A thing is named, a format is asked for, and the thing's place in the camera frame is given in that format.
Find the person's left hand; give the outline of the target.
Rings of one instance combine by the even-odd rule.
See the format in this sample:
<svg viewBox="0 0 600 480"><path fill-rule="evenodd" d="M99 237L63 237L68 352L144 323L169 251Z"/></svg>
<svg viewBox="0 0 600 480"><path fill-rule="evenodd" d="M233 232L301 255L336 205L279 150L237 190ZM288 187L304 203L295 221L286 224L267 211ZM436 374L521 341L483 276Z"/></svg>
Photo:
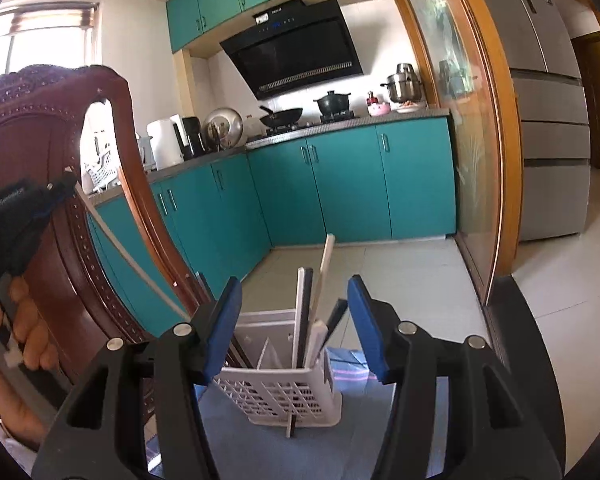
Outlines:
<svg viewBox="0 0 600 480"><path fill-rule="evenodd" d="M0 355L0 419L12 436L35 450L43 442L48 426L31 411L4 373L6 370L15 373L20 365L34 372L53 370L59 364L58 352L50 341L47 325L38 314L27 282L15 276L9 284L8 296L16 312L10 323L7 349ZM4 327L0 305L0 330Z"/></svg>

